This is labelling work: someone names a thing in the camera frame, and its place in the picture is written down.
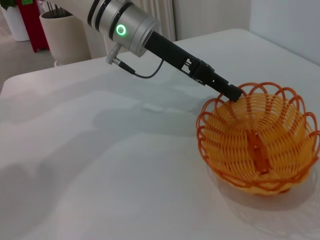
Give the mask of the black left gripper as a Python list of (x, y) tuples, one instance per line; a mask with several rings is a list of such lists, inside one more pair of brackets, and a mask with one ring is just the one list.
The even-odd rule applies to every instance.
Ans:
[(243, 94), (240, 88), (229, 84), (227, 80), (216, 74), (215, 70), (207, 63), (155, 31), (151, 33), (144, 48), (191, 79), (202, 85), (208, 85), (233, 102), (237, 102)]

